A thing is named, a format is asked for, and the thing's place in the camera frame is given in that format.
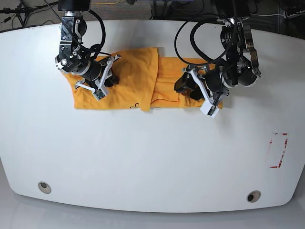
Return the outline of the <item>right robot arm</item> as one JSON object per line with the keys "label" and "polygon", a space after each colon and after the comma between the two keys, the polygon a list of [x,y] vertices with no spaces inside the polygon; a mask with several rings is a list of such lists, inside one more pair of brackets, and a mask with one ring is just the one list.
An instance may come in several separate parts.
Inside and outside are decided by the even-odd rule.
{"label": "right robot arm", "polygon": [[[81,77],[74,89],[87,89],[99,101],[108,95],[109,87],[119,83],[112,66],[121,56],[102,52],[106,39],[105,26],[100,16],[91,10],[90,0],[60,0],[58,11],[64,12],[64,16],[61,17],[61,41],[59,54],[55,58],[56,68],[64,74]],[[82,43],[87,31],[87,23],[82,15],[85,11],[98,20],[102,31],[100,43],[90,48]]]}

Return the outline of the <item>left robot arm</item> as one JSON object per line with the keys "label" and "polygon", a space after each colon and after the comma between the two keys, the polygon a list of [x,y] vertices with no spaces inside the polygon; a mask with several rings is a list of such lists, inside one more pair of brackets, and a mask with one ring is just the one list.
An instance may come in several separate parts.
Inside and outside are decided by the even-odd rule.
{"label": "left robot arm", "polygon": [[[174,85],[177,93],[190,90],[194,100],[204,99],[212,107],[218,106],[229,95],[229,90],[239,84],[250,87],[261,77],[257,51],[254,47],[250,26],[244,20],[250,18],[250,10],[242,0],[213,0],[214,13],[196,23],[190,32],[193,50],[206,62],[187,64],[183,75]],[[223,21],[220,34],[224,52],[213,59],[205,54],[195,42],[195,33],[206,23]]]}

